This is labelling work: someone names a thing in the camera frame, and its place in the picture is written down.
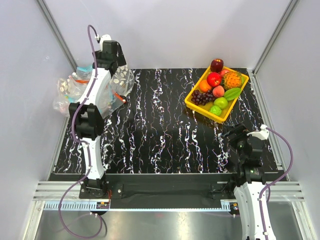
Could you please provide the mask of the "clear zip top bag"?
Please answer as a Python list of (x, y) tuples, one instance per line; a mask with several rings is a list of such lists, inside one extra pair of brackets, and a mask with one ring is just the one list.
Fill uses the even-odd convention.
[(120, 96), (126, 97), (133, 89), (135, 77), (128, 65), (119, 66), (111, 79), (111, 89)]

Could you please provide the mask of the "wrinkled green round fruit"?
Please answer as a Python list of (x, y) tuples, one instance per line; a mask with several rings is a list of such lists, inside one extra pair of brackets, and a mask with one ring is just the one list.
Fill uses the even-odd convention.
[(222, 109), (217, 106), (217, 105), (213, 105), (210, 109), (209, 109), (209, 112), (213, 115), (216, 115), (216, 116), (220, 116), (221, 113), (222, 113)]

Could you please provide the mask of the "bright red apple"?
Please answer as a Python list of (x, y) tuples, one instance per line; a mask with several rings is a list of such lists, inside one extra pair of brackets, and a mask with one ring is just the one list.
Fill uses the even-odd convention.
[(211, 87), (214, 88), (214, 87), (217, 87), (221, 84), (222, 77), (217, 72), (211, 72), (208, 74), (206, 81)]

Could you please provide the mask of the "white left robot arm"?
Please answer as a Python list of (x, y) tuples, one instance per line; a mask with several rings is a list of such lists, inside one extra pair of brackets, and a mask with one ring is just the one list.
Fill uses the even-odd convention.
[(68, 109), (72, 136), (82, 145), (84, 152), (85, 175), (79, 180), (81, 188), (97, 198), (103, 198), (108, 193), (108, 186), (100, 147), (104, 119), (98, 102), (118, 68), (127, 62), (121, 45), (108, 34), (99, 38), (99, 45), (100, 50), (93, 53), (92, 77), (78, 102), (71, 103)]

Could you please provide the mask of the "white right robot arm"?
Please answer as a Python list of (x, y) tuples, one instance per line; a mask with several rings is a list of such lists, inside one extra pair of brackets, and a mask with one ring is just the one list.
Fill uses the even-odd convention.
[(262, 154), (269, 137), (266, 125), (259, 131), (249, 131), (244, 124), (229, 127), (223, 134), (238, 160), (234, 180), (227, 185), (228, 195), (236, 199), (243, 240), (275, 240), (266, 194), (266, 176)]

